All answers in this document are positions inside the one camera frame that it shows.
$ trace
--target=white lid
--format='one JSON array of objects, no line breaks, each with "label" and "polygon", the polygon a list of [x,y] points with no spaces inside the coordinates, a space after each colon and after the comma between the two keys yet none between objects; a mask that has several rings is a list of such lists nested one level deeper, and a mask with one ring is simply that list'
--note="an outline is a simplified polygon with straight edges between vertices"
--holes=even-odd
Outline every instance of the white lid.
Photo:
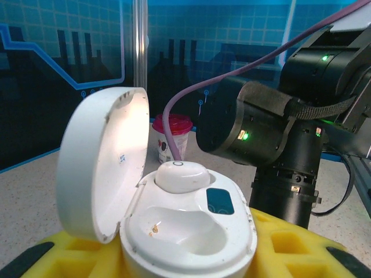
[{"label": "white lid", "polygon": [[143,88],[112,87],[80,103],[63,135],[57,208],[76,237],[109,243],[146,162],[150,117]]}]

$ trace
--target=white machine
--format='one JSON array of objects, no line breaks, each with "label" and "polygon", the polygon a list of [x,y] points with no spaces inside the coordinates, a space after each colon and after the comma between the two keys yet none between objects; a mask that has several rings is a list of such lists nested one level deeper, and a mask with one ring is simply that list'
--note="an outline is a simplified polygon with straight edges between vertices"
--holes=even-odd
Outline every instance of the white machine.
[{"label": "white machine", "polygon": [[79,105],[57,169],[64,229],[104,244],[119,232],[133,277],[243,277],[257,234],[241,190],[193,162],[142,178],[149,121],[142,88],[112,87]]}]

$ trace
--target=red lid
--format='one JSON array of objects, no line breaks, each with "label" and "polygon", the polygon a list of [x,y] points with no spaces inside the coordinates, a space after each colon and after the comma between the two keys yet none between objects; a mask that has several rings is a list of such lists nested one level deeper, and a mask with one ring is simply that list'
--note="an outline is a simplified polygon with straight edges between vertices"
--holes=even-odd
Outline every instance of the red lid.
[{"label": "red lid", "polygon": [[[170,122],[170,129],[172,131],[172,135],[182,135],[191,131],[193,127],[193,123],[190,117],[185,115],[179,114],[170,114],[169,116]],[[162,125],[162,114],[156,116],[155,121],[153,122],[152,127],[154,130],[160,133],[163,132],[163,125]]]}]

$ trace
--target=cup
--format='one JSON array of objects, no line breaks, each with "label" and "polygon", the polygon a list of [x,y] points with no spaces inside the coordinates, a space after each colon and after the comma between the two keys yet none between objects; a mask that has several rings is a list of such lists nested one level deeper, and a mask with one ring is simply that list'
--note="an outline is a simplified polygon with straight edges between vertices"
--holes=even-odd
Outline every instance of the cup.
[{"label": "cup", "polygon": [[[176,147],[180,153],[180,157],[182,160],[184,160],[188,143],[188,135],[193,127],[193,123],[190,117],[178,114],[170,114],[169,123]],[[165,133],[163,132],[162,114],[156,116],[152,127],[157,134],[158,161],[160,161],[160,163],[164,163],[174,160],[168,141],[166,140]]]}]

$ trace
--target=yellow foam holder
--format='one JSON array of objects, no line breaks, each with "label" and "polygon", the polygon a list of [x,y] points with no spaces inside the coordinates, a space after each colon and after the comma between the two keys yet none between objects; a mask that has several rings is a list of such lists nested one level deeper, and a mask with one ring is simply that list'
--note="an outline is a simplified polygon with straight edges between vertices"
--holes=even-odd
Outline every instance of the yellow foam holder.
[{"label": "yellow foam holder", "polygon": [[[252,209],[258,245],[247,278],[354,277],[327,251],[345,247],[299,226]],[[120,238],[109,244],[71,237],[65,232],[43,242],[54,246],[22,278],[131,277],[123,260]]]}]

